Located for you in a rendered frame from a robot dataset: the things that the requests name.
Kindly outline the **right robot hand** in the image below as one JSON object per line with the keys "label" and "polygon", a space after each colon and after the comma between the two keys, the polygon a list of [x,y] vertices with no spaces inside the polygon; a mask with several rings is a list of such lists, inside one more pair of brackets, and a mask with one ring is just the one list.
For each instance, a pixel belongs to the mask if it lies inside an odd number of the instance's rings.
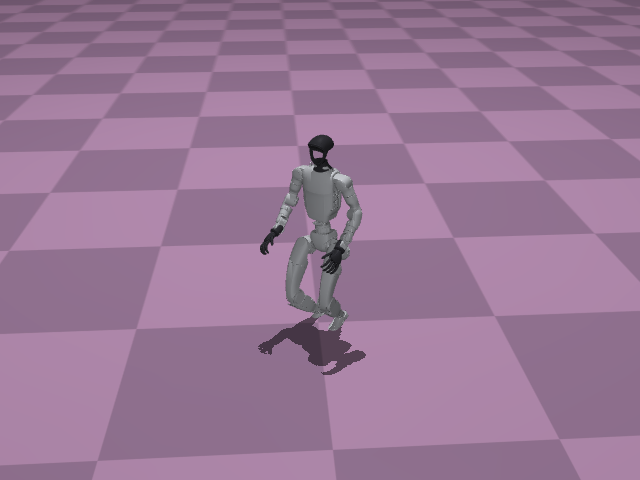
{"label": "right robot hand", "polygon": [[268,244],[271,242],[271,246],[273,246],[273,239],[280,235],[280,233],[283,231],[283,226],[279,225],[276,229],[272,228],[270,231],[271,232],[266,236],[264,242],[260,246],[260,251],[264,255],[266,255],[266,252],[269,253],[267,248]]}

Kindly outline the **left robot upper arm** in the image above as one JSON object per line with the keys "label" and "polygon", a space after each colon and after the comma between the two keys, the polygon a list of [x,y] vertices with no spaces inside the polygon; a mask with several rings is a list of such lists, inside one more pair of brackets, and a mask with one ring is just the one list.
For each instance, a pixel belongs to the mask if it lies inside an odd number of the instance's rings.
{"label": "left robot upper arm", "polygon": [[358,209],[362,212],[353,188],[353,181],[349,176],[339,173],[333,177],[333,180],[335,188],[342,193],[345,202],[350,207],[350,209],[347,210],[347,218],[352,220],[353,212],[355,210]]}

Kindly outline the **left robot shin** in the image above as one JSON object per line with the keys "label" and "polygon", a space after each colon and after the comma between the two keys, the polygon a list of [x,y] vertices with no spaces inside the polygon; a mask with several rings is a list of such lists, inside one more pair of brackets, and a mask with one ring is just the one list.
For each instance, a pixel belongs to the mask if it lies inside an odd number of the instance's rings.
{"label": "left robot shin", "polygon": [[[332,300],[328,307],[326,307],[328,311],[321,310],[320,312],[334,318],[338,318],[339,316],[344,316],[345,313],[341,310],[340,303],[332,297]],[[341,318],[341,317],[339,317]]]}

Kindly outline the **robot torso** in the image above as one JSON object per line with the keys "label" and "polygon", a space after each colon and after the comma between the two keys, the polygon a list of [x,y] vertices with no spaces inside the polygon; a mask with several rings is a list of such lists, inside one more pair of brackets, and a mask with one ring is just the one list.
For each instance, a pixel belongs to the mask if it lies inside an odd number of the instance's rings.
{"label": "robot torso", "polygon": [[337,231],[331,228],[330,220],[337,216],[341,207],[342,193],[335,188],[333,177],[339,173],[336,168],[322,169],[325,172],[314,171],[315,164],[305,167],[302,172],[302,186],[304,204],[308,217],[316,220],[313,222],[315,230],[311,231],[311,245],[314,249],[327,252],[332,239],[337,239]]}

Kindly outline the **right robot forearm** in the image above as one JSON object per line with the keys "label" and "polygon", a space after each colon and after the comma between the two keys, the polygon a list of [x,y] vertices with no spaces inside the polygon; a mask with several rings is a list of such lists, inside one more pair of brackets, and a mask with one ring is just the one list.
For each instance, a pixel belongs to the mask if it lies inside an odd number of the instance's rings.
{"label": "right robot forearm", "polygon": [[282,225],[283,226],[283,231],[281,233],[284,232],[284,227],[285,227],[285,225],[286,225],[286,223],[288,221],[289,215],[292,212],[292,208],[290,208],[289,205],[285,204],[285,201],[286,201],[286,198],[287,198],[288,194],[284,198],[284,201],[283,201],[282,206],[280,208],[281,210],[280,210],[280,212],[278,214],[278,217],[276,219],[276,224],[273,226],[273,228],[276,229],[279,225]]}

